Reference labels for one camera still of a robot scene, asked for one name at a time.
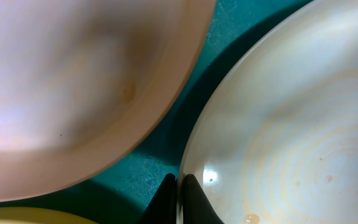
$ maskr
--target plate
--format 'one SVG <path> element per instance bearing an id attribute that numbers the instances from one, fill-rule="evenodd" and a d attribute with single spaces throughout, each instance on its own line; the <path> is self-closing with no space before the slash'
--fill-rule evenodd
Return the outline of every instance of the plate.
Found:
<path id="1" fill-rule="evenodd" d="M 108 168 L 186 82 L 215 1 L 0 0 L 0 201 Z"/>
<path id="2" fill-rule="evenodd" d="M 0 208 L 0 224 L 96 224 L 85 218 L 43 208 Z"/>
<path id="3" fill-rule="evenodd" d="M 204 107 L 181 172 L 224 223 L 358 223 L 358 1 L 313 1 L 256 43 Z"/>

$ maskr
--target dish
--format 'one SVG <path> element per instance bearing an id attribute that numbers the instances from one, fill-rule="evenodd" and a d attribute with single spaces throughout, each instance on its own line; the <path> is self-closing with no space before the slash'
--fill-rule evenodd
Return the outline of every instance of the dish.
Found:
<path id="1" fill-rule="evenodd" d="M 0 201 L 69 187 L 136 147 L 184 85 L 213 9 L 0 1 Z"/>
<path id="2" fill-rule="evenodd" d="M 358 1 L 313 1 L 255 44 L 204 107 L 181 173 L 224 223 L 358 223 Z"/>
<path id="3" fill-rule="evenodd" d="M 96 224 L 85 218 L 44 208 L 0 208 L 0 224 Z"/>

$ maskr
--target yellow plate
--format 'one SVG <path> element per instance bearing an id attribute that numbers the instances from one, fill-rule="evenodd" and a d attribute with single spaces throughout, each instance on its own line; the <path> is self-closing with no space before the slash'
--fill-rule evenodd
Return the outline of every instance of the yellow plate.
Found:
<path id="1" fill-rule="evenodd" d="M 0 208 L 0 224 L 96 224 L 85 218 L 43 208 Z"/>

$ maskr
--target black object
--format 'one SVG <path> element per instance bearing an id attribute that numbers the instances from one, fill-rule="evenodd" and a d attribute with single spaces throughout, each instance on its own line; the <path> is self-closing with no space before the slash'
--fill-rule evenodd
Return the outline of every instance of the black object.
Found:
<path id="1" fill-rule="evenodd" d="M 176 223 L 177 194 L 175 175 L 167 174 L 138 224 Z M 193 174 L 183 179 L 179 199 L 183 206 L 183 224 L 224 224 Z"/>

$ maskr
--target green fabric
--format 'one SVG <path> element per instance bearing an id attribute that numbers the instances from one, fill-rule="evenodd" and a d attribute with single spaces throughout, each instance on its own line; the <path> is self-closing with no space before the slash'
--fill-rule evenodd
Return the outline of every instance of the green fabric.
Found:
<path id="1" fill-rule="evenodd" d="M 165 174 L 178 174 L 191 130 L 230 68 L 309 0 L 219 0 L 201 55 L 171 110 L 139 147 L 90 180 L 52 194 L 0 203 L 69 212 L 98 223 L 135 223 Z"/>

